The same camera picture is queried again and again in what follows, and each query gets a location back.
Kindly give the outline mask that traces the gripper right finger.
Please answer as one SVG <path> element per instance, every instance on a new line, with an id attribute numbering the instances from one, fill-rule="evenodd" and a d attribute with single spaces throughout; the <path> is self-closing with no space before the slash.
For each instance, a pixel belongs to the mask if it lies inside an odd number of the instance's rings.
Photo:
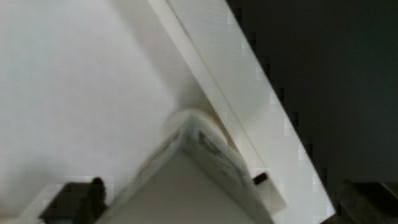
<path id="1" fill-rule="evenodd" d="M 335 214 L 321 224 L 398 224 L 398 182 L 344 181 Z"/>

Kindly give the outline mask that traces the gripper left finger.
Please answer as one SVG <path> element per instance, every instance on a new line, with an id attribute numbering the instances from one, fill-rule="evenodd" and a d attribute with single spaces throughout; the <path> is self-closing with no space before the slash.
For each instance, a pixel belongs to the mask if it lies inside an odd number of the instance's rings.
<path id="1" fill-rule="evenodd" d="M 106 210 L 106 190 L 99 177 L 69 182 L 38 215 L 44 224 L 95 224 Z"/>

